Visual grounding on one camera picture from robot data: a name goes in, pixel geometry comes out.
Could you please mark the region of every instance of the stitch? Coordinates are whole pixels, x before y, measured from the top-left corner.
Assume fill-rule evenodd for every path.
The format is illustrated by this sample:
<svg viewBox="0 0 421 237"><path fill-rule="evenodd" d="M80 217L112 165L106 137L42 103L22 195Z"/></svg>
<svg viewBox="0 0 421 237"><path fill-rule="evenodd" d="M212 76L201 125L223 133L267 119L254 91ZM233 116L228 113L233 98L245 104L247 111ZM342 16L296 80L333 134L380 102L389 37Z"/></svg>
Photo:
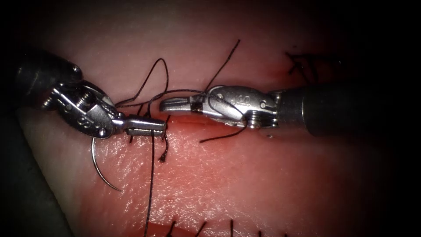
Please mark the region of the stitch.
<svg viewBox="0 0 421 237"><path fill-rule="evenodd" d="M202 230L205 227L206 223L207 223L206 221L203 222L202 226L200 227L199 231L197 231L197 233L196 233L196 235L194 237L199 237L199 234L202 232Z"/></svg>

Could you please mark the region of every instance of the skin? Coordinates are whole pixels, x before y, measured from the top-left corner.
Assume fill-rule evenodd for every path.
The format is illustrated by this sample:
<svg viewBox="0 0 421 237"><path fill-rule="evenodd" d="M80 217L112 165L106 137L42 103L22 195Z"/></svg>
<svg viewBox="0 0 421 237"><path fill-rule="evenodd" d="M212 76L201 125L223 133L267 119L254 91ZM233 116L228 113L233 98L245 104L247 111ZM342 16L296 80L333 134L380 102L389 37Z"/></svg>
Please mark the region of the skin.
<svg viewBox="0 0 421 237"><path fill-rule="evenodd" d="M168 64L169 90L203 90L241 39L213 85L267 92L305 85L285 56L340 55L349 68L317 65L321 81L358 75L358 45L323 11L291 4L156 2L78 4L28 24L27 40L82 68L114 102L136 93L152 64ZM159 64L136 101L163 91ZM152 109L159 114L158 103ZM123 110L135 113L137 108ZM148 205L151 138L122 134L96 142L105 177L97 175L90 138L54 112L19 111L33 154L77 236L142 236ZM376 142L308 134L268 139L255 130L200 144L236 128L199 116L172 117L165 163L155 162L147 236L363 236L374 231L387 181L385 151ZM164 143L156 139L155 159Z"/></svg>

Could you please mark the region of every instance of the silver metal jaw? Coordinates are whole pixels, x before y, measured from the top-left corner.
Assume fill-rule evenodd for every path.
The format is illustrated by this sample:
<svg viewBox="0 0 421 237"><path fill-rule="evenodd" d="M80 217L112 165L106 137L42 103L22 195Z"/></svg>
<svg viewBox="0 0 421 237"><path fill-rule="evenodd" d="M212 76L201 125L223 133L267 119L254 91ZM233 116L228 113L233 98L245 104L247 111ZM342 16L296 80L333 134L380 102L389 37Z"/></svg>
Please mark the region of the silver metal jaw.
<svg viewBox="0 0 421 237"><path fill-rule="evenodd" d="M273 127L277 104L273 97L245 86L214 86L207 95L163 100L160 111L170 115L200 114L228 126Z"/></svg>
<svg viewBox="0 0 421 237"><path fill-rule="evenodd" d="M126 132L133 136L162 136L164 121L138 115L125 116L97 86L82 81L77 86L60 84L53 89L54 103L61 117L78 131L100 139Z"/></svg>

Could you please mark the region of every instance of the black suture thread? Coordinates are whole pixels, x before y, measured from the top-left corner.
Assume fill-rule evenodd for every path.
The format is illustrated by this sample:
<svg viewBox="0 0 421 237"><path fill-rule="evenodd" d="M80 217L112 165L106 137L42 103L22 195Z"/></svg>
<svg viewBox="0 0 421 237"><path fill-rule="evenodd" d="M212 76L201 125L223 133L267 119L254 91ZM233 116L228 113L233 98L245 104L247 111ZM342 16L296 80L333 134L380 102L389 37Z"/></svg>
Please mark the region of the black suture thread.
<svg viewBox="0 0 421 237"><path fill-rule="evenodd" d="M165 150L158 159L158 161L161 162L161 163L165 162L165 160L167 158L168 148L169 148L168 137L167 137L166 132L164 133L163 139L165 140Z"/></svg>
<svg viewBox="0 0 421 237"><path fill-rule="evenodd" d="M233 232L234 232L234 221L231 219L231 221L229 222L229 229L230 229L230 232L231 232L231 237L232 237L232 235L233 235Z"/></svg>
<svg viewBox="0 0 421 237"><path fill-rule="evenodd" d="M328 57L328 56L323 56L323 55L317 55L317 54L299 54L299 55L291 55L289 53L285 53L293 62L293 66L292 68L288 71L288 74L292 74L293 71L297 68L298 71L300 72L300 74L303 76L304 80L306 81L307 84L310 84L309 79L307 78L307 76L304 73L304 66L303 64L301 64L300 62L295 61L296 58L304 58L308 64L308 67L311 71L311 74L313 75L313 80L314 83L319 83L319 74L317 72L316 66L314 65L314 61L315 60L322 60L322 61L327 61L329 62L329 64L331 65L332 68L334 68L334 70L336 69L335 67L333 67L333 62L338 63L339 65L342 65L342 60L338 59L337 57Z"/></svg>
<svg viewBox="0 0 421 237"><path fill-rule="evenodd" d="M206 223L207 223L206 221L203 222L202 226L200 227L199 231L196 233L196 235L194 237L199 237L199 234L202 232L202 230L205 227Z"/></svg>
<svg viewBox="0 0 421 237"><path fill-rule="evenodd" d="M294 57L292 55L290 55L289 53L285 53L290 59L291 61L294 63L293 67L290 69L290 71L288 72L289 74L292 74L292 72L294 71L294 69L298 69L298 71L300 72L300 74L303 76L304 81L306 81L307 84L310 84L310 80L307 78L305 72L304 72L304 67L300 62L296 62L294 60Z"/></svg>
<svg viewBox="0 0 421 237"><path fill-rule="evenodd" d="M219 70L216 72L216 74L214 75L214 77L211 79L211 81L209 82L209 84L205 88L205 91L207 91L209 89L209 87L211 86L212 82L215 80L215 78L218 76L218 74L221 72L221 70L225 67L225 65L231 59L231 56L234 54L234 51L237 48L237 46L240 43L240 41L241 41L240 39L237 40L237 43L235 44L234 48L231 49L231 52L229 53L227 60L225 60L224 64L219 68Z"/></svg>
<svg viewBox="0 0 421 237"><path fill-rule="evenodd" d="M170 231L168 231L168 234L167 234L167 236L166 236L166 237L172 237L171 233L172 233L172 229L174 228L174 225L175 225L175 221L173 221L173 222L171 223Z"/></svg>
<svg viewBox="0 0 421 237"><path fill-rule="evenodd" d="M246 130L247 129L247 126L248 126L248 121L246 120L246 124L244 125L244 127L242 129L238 130L235 133L224 135L224 136L217 136L217 137L203 139L203 140L200 140L199 143L204 143L204 142L212 141L212 140L216 140L216 139L222 139L222 138L236 136L236 135L240 134L241 132L243 132L244 130Z"/></svg>
<svg viewBox="0 0 421 237"><path fill-rule="evenodd" d="M145 87L146 82L148 81L148 79L149 79L149 77L150 77L150 74L152 74L153 69L155 68L155 66L157 65L157 63L158 63L159 61L162 61L162 62L163 62L164 67L165 67L165 72L166 72L166 74L167 74L167 81L166 81L166 85L165 85L165 89L164 89L164 91L167 91L167 89L168 89L168 84L169 84L168 67L167 67L167 63L165 62L165 60L164 60L163 58L159 58L159 59L157 59L157 60L155 61L155 63L153 64L152 68L151 68L151 69L150 69L150 71L149 71L148 76L146 77L145 81L143 82L142 86L141 86L141 87L140 87L140 89L137 91L137 93L136 93L136 94L135 94L132 98L129 98L129 99L126 99L126 100L122 100L122 101L120 101L120 102L116 103L116 104L115 104L115 107L120 108L120 106L121 106L121 105L126 104L126 103L128 103L128 102L132 102L132 101L134 101L134 100L135 100L135 99L139 96L140 92L141 92L141 91L143 90L143 88Z"/></svg>
<svg viewBox="0 0 421 237"><path fill-rule="evenodd" d="M148 203L148 212L146 215L146 224L145 224L145 232L143 233L143 237L146 237L146 233L148 231L149 225L149 218L150 218L150 208L152 206L152 187L153 187L153 170L155 167L155 136L153 130L151 130L150 135L152 137L152 164L150 169L150 187L149 187L149 203Z"/></svg>
<svg viewBox="0 0 421 237"><path fill-rule="evenodd" d="M161 141L165 140L165 150L162 153L162 155L159 157L159 162L164 163L166 158L167 158L167 153L168 153L168 149L170 147L170 144L168 143L168 136L167 136L167 129L168 129L168 121L170 121L170 117L171 115L167 116L167 119L165 120L165 131L164 131L164 135L161 138Z"/></svg>

